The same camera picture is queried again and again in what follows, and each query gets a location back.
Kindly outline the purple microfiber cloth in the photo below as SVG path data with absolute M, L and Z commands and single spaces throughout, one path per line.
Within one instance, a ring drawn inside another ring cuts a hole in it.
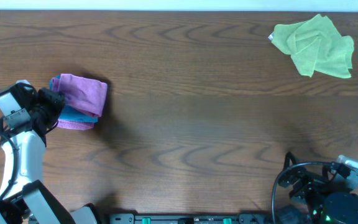
M 108 85 L 99 80 L 61 73 L 50 80 L 50 89 L 65 95 L 66 105 L 90 116 L 102 116 Z

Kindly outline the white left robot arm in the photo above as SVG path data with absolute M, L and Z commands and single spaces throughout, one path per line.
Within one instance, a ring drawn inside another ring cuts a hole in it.
M 46 135 L 64 106 L 64 95 L 47 88 L 16 83 L 0 90 L 0 223 L 100 223 L 93 204 L 69 212 L 43 184 Z

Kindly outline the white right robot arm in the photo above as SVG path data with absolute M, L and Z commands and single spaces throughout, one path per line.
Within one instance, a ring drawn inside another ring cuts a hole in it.
M 303 203 L 308 213 L 295 207 L 275 211 L 277 187 L 292 187 L 289 198 Z M 273 184 L 271 207 L 273 223 L 358 223 L 358 161 L 344 155 L 336 161 L 302 162 L 286 153 L 282 171 Z

